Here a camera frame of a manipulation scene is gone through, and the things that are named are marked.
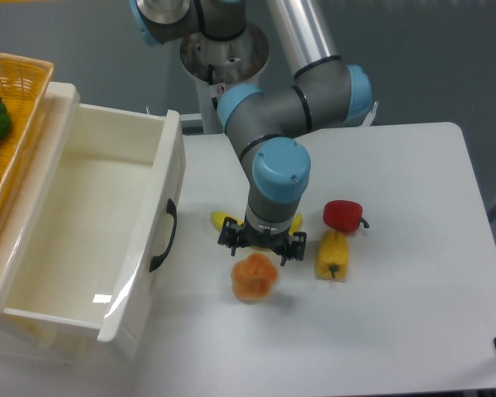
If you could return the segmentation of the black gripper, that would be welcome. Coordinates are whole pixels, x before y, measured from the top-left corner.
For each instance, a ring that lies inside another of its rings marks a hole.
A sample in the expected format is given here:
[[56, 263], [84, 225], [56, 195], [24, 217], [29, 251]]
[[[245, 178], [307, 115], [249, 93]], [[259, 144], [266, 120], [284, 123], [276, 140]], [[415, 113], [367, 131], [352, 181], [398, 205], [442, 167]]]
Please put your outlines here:
[[237, 248], [256, 247], [268, 249], [281, 257], [280, 266], [289, 260], [302, 261], [307, 243], [306, 232], [289, 234], [292, 219], [279, 223], [245, 219], [243, 226], [233, 218], [225, 218], [217, 243], [230, 249], [231, 255]]

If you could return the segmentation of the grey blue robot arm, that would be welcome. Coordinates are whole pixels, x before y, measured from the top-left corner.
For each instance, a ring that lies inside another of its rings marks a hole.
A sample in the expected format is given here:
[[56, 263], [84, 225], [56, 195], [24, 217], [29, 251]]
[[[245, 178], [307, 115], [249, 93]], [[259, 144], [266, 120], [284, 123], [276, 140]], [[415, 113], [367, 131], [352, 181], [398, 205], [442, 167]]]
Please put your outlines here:
[[311, 161], [297, 139], [362, 121], [373, 104], [367, 74], [341, 60], [316, 1], [268, 4], [293, 74], [291, 87], [272, 94], [255, 84], [269, 42], [247, 21], [244, 2], [133, 1], [130, 7], [147, 43], [181, 40], [184, 68], [203, 86], [203, 124], [222, 126], [248, 179], [245, 218], [225, 219], [219, 243], [302, 260], [307, 236], [291, 227]]

